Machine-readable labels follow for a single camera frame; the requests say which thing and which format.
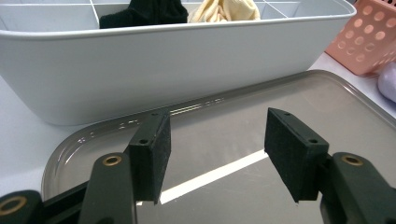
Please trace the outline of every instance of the white storage box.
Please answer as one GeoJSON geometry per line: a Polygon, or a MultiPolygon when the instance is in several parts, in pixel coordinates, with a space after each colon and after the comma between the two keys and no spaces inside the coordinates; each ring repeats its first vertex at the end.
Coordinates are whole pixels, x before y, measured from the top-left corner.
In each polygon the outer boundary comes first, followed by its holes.
{"type": "Polygon", "coordinates": [[[40,118],[67,125],[302,72],[356,13],[344,0],[273,0],[256,2],[260,21],[98,30],[129,1],[16,2],[0,4],[0,75],[40,118]]]}

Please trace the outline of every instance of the pink perforated basket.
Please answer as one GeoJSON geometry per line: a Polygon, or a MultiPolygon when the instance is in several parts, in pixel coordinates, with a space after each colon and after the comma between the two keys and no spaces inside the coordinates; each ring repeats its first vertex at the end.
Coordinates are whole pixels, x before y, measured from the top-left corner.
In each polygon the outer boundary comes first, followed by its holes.
{"type": "Polygon", "coordinates": [[[396,0],[359,0],[355,8],[326,52],[356,75],[396,62],[396,0]]]}

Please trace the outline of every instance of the metal tray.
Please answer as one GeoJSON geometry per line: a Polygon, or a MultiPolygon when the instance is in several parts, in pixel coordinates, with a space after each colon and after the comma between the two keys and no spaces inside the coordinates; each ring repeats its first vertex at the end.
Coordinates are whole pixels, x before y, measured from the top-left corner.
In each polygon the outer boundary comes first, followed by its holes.
{"type": "MultiPolygon", "coordinates": [[[[295,203],[262,150],[268,107],[304,121],[331,154],[370,160],[396,186],[396,120],[340,77],[309,71],[173,106],[163,194],[158,205],[137,206],[139,221],[321,223],[319,200],[295,203]]],[[[123,151],[144,117],[100,122],[65,139],[47,164],[44,199],[87,181],[93,162],[123,151]]]]}

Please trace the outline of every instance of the beige fabric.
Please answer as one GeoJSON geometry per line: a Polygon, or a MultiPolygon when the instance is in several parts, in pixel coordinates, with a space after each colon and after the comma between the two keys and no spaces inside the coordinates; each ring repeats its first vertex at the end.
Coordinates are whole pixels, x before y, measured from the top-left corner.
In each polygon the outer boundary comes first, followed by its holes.
{"type": "Polygon", "coordinates": [[[260,12],[253,0],[204,0],[189,22],[255,21],[260,12]]]}

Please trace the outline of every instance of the white table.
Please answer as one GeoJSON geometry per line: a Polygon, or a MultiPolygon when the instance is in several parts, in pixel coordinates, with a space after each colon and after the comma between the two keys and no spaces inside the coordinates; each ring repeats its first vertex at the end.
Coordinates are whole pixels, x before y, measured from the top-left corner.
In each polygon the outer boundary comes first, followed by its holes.
{"type": "MultiPolygon", "coordinates": [[[[357,77],[323,53],[310,69],[342,77],[396,118],[396,104],[384,98],[376,78],[357,77]]],[[[56,126],[36,117],[0,77],[0,196],[12,191],[40,191],[41,177],[52,151],[70,134],[85,127],[56,126]]]]}

